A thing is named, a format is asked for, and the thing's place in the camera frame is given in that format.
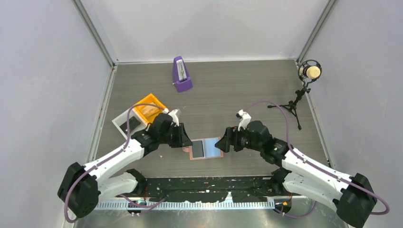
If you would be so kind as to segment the orange leather card holder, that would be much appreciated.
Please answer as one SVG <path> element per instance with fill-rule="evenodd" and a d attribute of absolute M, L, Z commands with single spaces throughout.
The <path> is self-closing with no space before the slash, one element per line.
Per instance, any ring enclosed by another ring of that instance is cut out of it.
<path fill-rule="evenodd" d="M 193 139 L 193 141 L 196 140 L 202 140 L 203 141 L 203 146 L 204 146 L 204 158 L 199 158 L 199 159 L 193 159 L 192 158 L 192 146 L 190 147 L 182 147 L 182 150 L 185 153 L 188 153 L 190 160 L 196 161 L 196 160 L 205 160 L 205 159 L 216 159 L 216 158 L 222 158 L 224 156 L 224 152 L 217 149 L 214 145 L 215 143 L 220 140 L 220 137 L 213 137 L 213 138 L 203 138 L 203 139 Z"/>

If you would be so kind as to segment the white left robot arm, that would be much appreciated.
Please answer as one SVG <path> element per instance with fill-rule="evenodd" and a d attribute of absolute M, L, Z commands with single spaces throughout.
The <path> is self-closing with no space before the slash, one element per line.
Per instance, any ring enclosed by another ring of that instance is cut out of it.
<path fill-rule="evenodd" d="M 70 211 L 77 219 L 83 218 L 98 203 L 121 194 L 144 195 L 147 181 L 139 171 L 130 169 L 119 176 L 115 173 L 157 150 L 161 144 L 171 148 L 191 146 L 184 124 L 179 122 L 180 114 L 179 109 L 160 113 L 147 129 L 135 132 L 107 155 L 84 165 L 71 164 L 57 192 L 65 204 L 65 219 L 74 223 L 68 216 Z"/>

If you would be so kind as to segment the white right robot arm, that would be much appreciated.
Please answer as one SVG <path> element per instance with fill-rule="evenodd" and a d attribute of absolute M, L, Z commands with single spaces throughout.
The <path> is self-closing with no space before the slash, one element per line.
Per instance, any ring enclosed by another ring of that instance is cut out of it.
<path fill-rule="evenodd" d="M 377 199 L 367 177 L 355 176 L 331 169 L 300 152 L 286 141 L 272 137 L 261 121 L 252 121 L 246 128 L 228 127 L 215 147 L 229 152 L 251 149 L 279 167 L 272 173 L 274 193 L 286 192 L 306 196 L 333 211 L 347 224 L 362 228 L 369 218 Z"/>

